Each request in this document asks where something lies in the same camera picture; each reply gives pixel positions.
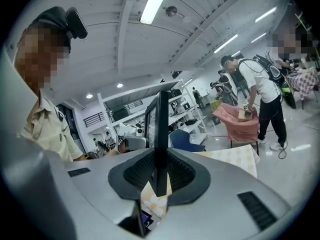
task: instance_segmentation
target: fluorescent light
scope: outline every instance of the fluorescent light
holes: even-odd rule
[[[140,22],[144,24],[152,24],[163,1],[164,0],[148,0],[140,18]]]
[[[264,37],[267,33],[263,33],[262,35],[258,36],[256,39],[252,40],[251,43],[257,41],[258,39]]]
[[[236,37],[238,37],[238,34],[234,35],[233,37],[231,37],[228,41],[226,41],[223,45],[221,45],[218,49],[216,49],[214,51],[214,53],[216,54],[217,52],[219,52],[223,47],[225,47],[227,44],[229,44],[233,39],[235,39]]]
[[[261,19],[263,19],[264,17],[268,16],[269,14],[272,14],[275,10],[277,9],[277,7],[272,8],[271,10],[268,10],[265,14],[261,15],[259,18],[257,18],[255,20],[255,23],[257,23],[258,21],[260,21]]]
[[[235,54],[233,54],[233,55],[231,55],[232,57],[233,56],[236,56],[237,54],[239,54],[240,53],[240,51],[238,50]]]
[[[192,81],[192,78],[191,78],[191,79],[189,79],[188,81],[186,81],[186,83],[185,83],[184,85],[189,84],[191,81]]]

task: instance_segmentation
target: railing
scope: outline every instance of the railing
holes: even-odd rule
[[[102,112],[98,113],[98,114],[94,114],[92,116],[87,117],[86,119],[84,119],[84,123],[85,126],[88,128],[89,126],[92,126],[96,123],[101,122],[102,120],[105,120],[105,116]]]

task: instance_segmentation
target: table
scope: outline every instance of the table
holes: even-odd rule
[[[198,154],[232,164],[245,170],[253,177],[258,177],[256,163],[260,161],[260,158],[250,144],[223,150],[197,152],[194,154],[195,156]],[[167,198],[171,194],[172,190],[169,175],[167,175],[166,195],[164,196],[157,197],[148,182],[141,192],[141,206],[148,207],[154,214],[162,219],[167,211]]]
[[[216,100],[213,100],[210,102],[210,106],[211,106],[211,109],[213,112],[216,111],[216,109],[220,106],[220,104],[222,103],[222,98],[219,98],[219,99],[216,99]]]
[[[293,90],[299,92],[300,100],[302,102],[302,109],[304,109],[304,99],[313,90],[314,86],[320,86],[318,76],[313,71],[301,69],[296,76],[287,76],[287,82]]]

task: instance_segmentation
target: black cap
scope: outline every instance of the black cap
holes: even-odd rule
[[[66,11],[62,7],[55,6],[40,13],[28,28],[32,29],[39,27],[59,30],[63,35],[64,45],[71,49],[71,38],[73,36],[68,30]]]

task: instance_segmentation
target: shelving unit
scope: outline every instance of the shelving unit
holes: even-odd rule
[[[156,94],[158,94],[159,91],[163,90],[163,91],[169,91],[171,90],[177,83],[181,83],[182,82],[182,86],[183,88],[185,88],[185,84],[182,81],[182,79],[180,80],[174,80],[174,81],[167,81],[167,82],[161,82],[158,84],[152,84],[152,85],[148,85],[148,86],[144,86],[144,87],[140,87],[137,89],[133,89],[133,90],[129,90],[129,91],[125,91],[110,97],[106,97],[106,98],[102,98],[101,93],[97,94],[100,106],[102,107],[102,112],[105,118],[105,122],[107,127],[109,127],[109,131],[111,132],[111,135],[116,138],[116,128],[120,123],[125,123],[128,121],[131,121],[137,117],[140,117],[142,115],[145,114],[146,110],[143,109],[141,111],[138,111],[134,114],[131,114],[125,118],[122,118],[118,121],[112,122],[112,118],[110,118],[108,116],[108,111],[111,111],[119,106],[123,106],[123,105],[127,105],[130,104],[132,102],[138,101],[138,100],[142,100],[151,96],[155,96]],[[171,99],[169,99],[168,103],[172,103],[177,101],[180,98],[183,98],[184,96],[189,95],[190,99],[193,102],[192,96],[189,93],[189,91],[186,89],[186,93],[183,93],[182,95],[173,97]],[[192,131],[195,133],[192,133],[190,135],[190,141],[192,141],[192,143],[195,144],[200,144],[207,136],[207,129],[206,126],[204,124],[203,119],[206,118],[206,116],[201,116],[198,110],[198,105],[197,104],[190,104],[191,108],[188,109],[186,112],[183,112],[182,114],[177,114],[175,116],[169,116],[168,118],[168,125],[170,126],[171,124],[177,122],[178,120],[180,120],[183,117],[189,117],[189,118],[194,118],[194,116],[192,115],[191,111],[196,110],[197,114],[198,114],[198,121],[195,124],[189,125],[189,126],[184,126],[184,128],[181,128],[182,130],[191,133]],[[198,126],[200,126],[200,124],[202,124],[201,128],[203,128],[205,133],[201,133]]]

